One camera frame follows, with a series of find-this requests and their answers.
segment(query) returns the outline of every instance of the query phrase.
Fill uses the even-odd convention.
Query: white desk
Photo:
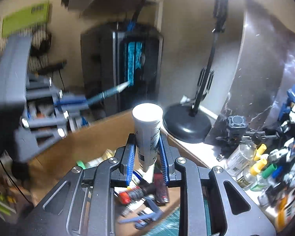
[[[161,125],[161,129],[168,134],[163,124]],[[191,154],[197,157],[204,165],[208,168],[213,168],[214,166],[220,166],[224,168],[226,160],[218,161],[216,157],[220,154],[220,148],[213,145],[208,145],[205,143],[198,144],[190,144],[180,141],[175,138],[175,140],[180,143],[186,150],[188,150]],[[258,196],[260,192],[253,192],[251,190],[246,190],[246,194],[259,206]],[[277,211],[275,208],[268,207],[267,209],[263,209],[260,207],[263,213],[269,218],[269,220],[274,223],[274,219],[277,216]]]

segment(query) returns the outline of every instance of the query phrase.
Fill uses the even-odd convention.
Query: metal screw
[[[78,174],[82,171],[81,167],[79,166],[76,166],[74,168],[71,169],[71,172],[74,173],[74,174]]]
[[[224,155],[223,154],[219,154],[217,157],[216,157],[217,161],[221,161],[224,159]]]
[[[179,158],[177,158],[177,162],[180,164],[185,164],[187,162],[187,160],[184,157],[179,157]]]
[[[217,174],[221,174],[224,170],[222,169],[222,167],[220,166],[215,166],[213,168],[214,172],[216,172]]]
[[[111,164],[116,164],[117,162],[118,162],[118,159],[115,157],[112,157],[109,159],[109,163],[111,163]]]

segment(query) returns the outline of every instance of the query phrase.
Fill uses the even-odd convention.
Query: glue bottle
[[[261,174],[257,175],[255,182],[250,186],[250,190],[253,192],[259,192],[269,186],[267,178],[277,170],[276,164],[271,164]]]
[[[236,182],[243,189],[249,187],[256,180],[256,176],[261,172],[263,167],[267,164],[266,159],[261,159],[255,163],[251,168],[247,167],[236,177]]]
[[[251,140],[242,141],[231,156],[226,160],[225,170],[231,176],[237,176],[255,157],[257,146],[261,144],[258,133],[252,135]]]

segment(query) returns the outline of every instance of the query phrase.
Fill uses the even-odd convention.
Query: green sign
[[[8,37],[16,31],[46,23],[48,9],[49,1],[34,4],[6,16],[2,23],[2,37]]]

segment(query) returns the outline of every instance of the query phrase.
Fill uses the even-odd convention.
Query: black computer tower
[[[81,35],[81,56],[87,96],[133,78],[133,85],[104,100],[106,116],[143,102],[156,102],[163,37],[156,28],[127,22],[107,23]]]

